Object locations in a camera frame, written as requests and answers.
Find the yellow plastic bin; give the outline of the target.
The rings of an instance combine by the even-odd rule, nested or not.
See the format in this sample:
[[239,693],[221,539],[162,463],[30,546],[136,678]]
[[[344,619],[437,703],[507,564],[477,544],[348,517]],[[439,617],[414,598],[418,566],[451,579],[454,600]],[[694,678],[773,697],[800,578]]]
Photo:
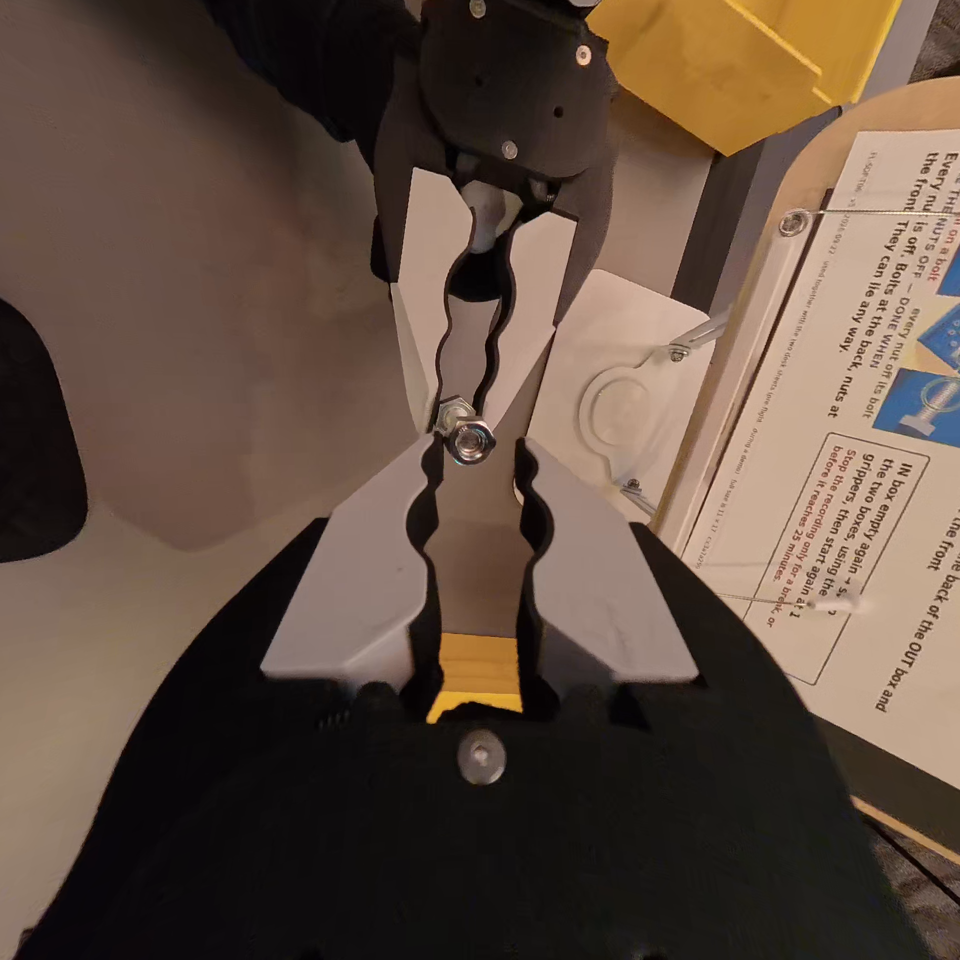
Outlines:
[[515,638],[444,632],[439,666],[442,684],[426,723],[464,705],[522,712],[518,643]]
[[728,157],[858,102],[900,1],[603,1],[619,85]]

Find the white plastic mounting plate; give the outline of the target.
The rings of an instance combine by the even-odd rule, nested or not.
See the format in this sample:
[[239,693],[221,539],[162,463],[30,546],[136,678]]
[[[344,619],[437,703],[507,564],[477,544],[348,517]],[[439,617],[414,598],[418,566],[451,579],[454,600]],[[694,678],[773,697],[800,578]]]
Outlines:
[[707,318],[594,270],[551,343],[526,436],[631,522],[652,519],[620,488],[636,478],[661,504],[715,342],[680,363],[670,361],[666,346]]

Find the person's left forearm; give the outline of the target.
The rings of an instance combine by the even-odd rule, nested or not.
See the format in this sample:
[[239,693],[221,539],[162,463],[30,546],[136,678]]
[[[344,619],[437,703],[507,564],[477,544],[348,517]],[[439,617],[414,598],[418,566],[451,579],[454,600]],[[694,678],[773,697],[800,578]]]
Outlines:
[[402,1],[201,5],[250,71],[374,168],[396,58],[419,49],[420,23]]

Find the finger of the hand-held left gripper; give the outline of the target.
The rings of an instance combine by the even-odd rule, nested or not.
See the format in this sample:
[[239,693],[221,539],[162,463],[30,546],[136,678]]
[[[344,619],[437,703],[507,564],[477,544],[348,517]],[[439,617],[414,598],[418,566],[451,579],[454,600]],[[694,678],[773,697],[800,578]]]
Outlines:
[[484,342],[485,368],[473,399],[492,438],[553,338],[578,225],[564,214],[542,212],[516,223],[496,256],[499,305]]
[[431,433],[444,386],[443,355],[454,322],[447,366],[469,398],[487,371],[485,340],[497,305],[468,307],[450,297],[456,270],[472,251],[474,210],[447,176],[425,169],[411,175],[397,277],[390,299],[399,344],[406,399],[418,434]]

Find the printed paper instruction sheet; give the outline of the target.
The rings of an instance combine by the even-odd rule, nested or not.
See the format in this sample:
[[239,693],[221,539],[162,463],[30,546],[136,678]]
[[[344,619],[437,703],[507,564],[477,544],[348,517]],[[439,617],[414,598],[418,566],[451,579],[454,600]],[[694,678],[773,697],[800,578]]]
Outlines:
[[958,129],[862,131],[683,553],[823,720],[958,787]]

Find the silver hex bolt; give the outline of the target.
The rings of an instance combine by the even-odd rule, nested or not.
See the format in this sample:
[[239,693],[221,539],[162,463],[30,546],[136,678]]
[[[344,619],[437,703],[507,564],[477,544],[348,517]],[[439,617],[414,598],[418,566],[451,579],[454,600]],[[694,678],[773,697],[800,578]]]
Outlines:
[[497,440],[483,419],[464,416],[457,417],[449,427],[445,433],[444,445],[456,464],[475,466],[490,457]]

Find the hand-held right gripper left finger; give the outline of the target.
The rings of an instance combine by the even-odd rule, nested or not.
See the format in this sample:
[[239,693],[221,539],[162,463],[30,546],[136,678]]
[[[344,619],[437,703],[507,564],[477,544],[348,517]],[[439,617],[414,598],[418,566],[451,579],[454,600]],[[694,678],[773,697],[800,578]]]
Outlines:
[[261,662],[272,679],[431,684],[441,618],[426,545],[445,451],[420,436],[332,511]]

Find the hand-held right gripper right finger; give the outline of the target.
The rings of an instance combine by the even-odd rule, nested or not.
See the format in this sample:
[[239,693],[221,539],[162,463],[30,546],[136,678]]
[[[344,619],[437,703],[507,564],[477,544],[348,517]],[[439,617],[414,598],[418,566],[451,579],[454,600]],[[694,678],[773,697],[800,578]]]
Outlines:
[[628,519],[536,441],[522,438],[514,480],[532,549],[522,580],[522,690],[682,683],[698,669]]

